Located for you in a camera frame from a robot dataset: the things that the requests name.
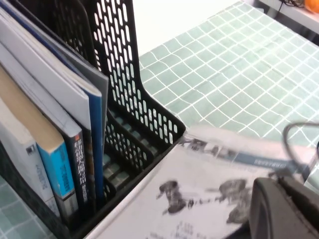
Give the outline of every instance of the black desk organizer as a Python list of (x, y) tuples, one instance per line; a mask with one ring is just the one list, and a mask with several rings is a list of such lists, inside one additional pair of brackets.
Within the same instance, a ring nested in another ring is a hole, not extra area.
[(10, 0), (58, 42), (110, 79), (105, 154), (130, 175), (85, 221), (64, 225), (31, 190), (0, 143), (0, 174), (58, 239), (85, 237), (177, 144), (185, 126), (143, 88), (132, 0)]

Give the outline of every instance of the cable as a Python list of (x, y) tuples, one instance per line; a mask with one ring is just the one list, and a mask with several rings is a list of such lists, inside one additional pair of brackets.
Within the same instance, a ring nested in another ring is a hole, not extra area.
[(305, 7), (304, 1), (301, 1), (301, 0), (279, 0), (279, 1), (281, 1), (282, 4), (281, 4), (281, 6), (280, 6), (280, 8), (279, 8), (278, 11), (280, 11), (280, 9), (281, 9), (283, 3), (284, 3), (286, 6), (295, 6), (295, 7), (300, 7), (300, 8)]
[[(299, 171), (302, 173), (304, 181), (306, 181), (310, 172), (305, 172), (305, 170), (302, 168), (301, 162), (295, 157), (294, 153), (292, 152), (292, 149), (290, 148), (290, 146), (288, 144), (288, 133), (289, 133), (289, 131), (292, 128), (299, 127), (299, 126), (319, 127), (319, 123), (315, 123), (315, 122), (296, 122), (296, 123), (291, 123), (291, 124), (287, 125), (284, 128), (284, 130), (283, 130), (283, 143), (284, 143), (286, 152), (287, 152), (288, 156), (291, 158), (291, 160), (295, 163), (295, 165), (299, 169)], [(319, 157), (319, 142), (317, 144), (316, 153), (317, 153), (317, 157)]]

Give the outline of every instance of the book spine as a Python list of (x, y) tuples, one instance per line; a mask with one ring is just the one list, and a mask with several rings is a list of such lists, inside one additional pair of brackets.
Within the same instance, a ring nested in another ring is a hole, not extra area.
[(39, 145), (38, 149), (61, 217), (69, 222), (72, 215), (78, 211), (78, 202), (65, 143), (52, 153), (46, 152)]
[(89, 96), (90, 119), (92, 130), (92, 145), (94, 157), (94, 178), (95, 178), (95, 193), (97, 200), (104, 200), (104, 185), (103, 185), (103, 130), (102, 129), (102, 105), (101, 98)]
[(88, 181), (86, 177), (86, 162), (82, 132), (66, 140), (67, 151), (73, 176), (74, 188), (79, 204), (83, 209), (88, 203)]
[(92, 151), (92, 136), (91, 131), (82, 128), (83, 140), (84, 140), (84, 153), (86, 161), (86, 175), (89, 186), (89, 195), (92, 198), (93, 203), (95, 202), (95, 177), (94, 177), (94, 159)]

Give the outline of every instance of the paper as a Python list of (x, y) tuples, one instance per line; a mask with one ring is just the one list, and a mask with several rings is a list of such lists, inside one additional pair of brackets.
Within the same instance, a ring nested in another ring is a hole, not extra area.
[[(294, 150), (310, 170), (315, 150)], [(248, 220), (257, 177), (301, 178), (281, 143), (206, 126), (190, 129), (155, 170), (97, 238), (224, 238)]]

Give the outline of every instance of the blue book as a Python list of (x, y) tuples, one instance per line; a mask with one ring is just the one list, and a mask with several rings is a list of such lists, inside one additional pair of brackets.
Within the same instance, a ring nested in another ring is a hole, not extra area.
[[(16, 33), (19, 34), (25, 42), (29, 43), (32, 38), (35, 38), (39, 45), (42, 44), (45, 46), (52, 54), (44, 53), (43, 55), (40, 55), (41, 52), (39, 49), (35, 49), (34, 43), (30, 44), (32, 49), (37, 50), (36, 52), (44, 59), (47, 63), (52, 63), (52, 66), (57, 63), (57, 59), (60, 61), (60, 63), (63, 63), (64, 66), (66, 66), (69, 70), (69, 72), (66, 72), (66, 75), (79, 87), (83, 90), (83, 92), (88, 96), (89, 98), (89, 108), (90, 108), (90, 120), (91, 120), (91, 133), (92, 133), (92, 151), (93, 151), (93, 162), (87, 163), (87, 167), (94, 165), (94, 181), (95, 181), (95, 193), (97, 198), (104, 198), (104, 187), (103, 187), (103, 134), (104, 130), (102, 128), (102, 95), (101, 92), (94, 87), (83, 75), (82, 73), (74, 67), (63, 54), (61, 54), (59, 51), (55, 49), (54, 46), (50, 42), (47, 42), (42, 35), (40, 35), (37, 31), (34, 31), (33, 27), (27, 23), (25, 19), (23, 19), (23, 16), (20, 14), (17, 14), (17, 10), (7, 1), (0, 0), (0, 7), (2, 7), (6, 12), (1, 11), (2, 17), (5, 19), (8, 19), (13, 17), (16, 21), (13, 19), (10, 19), (11, 23), (14, 23), (14, 28), (16, 29)], [(14, 49), (14, 46), (10, 46), (11, 42), (2, 42), (3, 45), (6, 46), (6, 48), (17, 57), (17, 53), (14, 53), (16, 49)]]

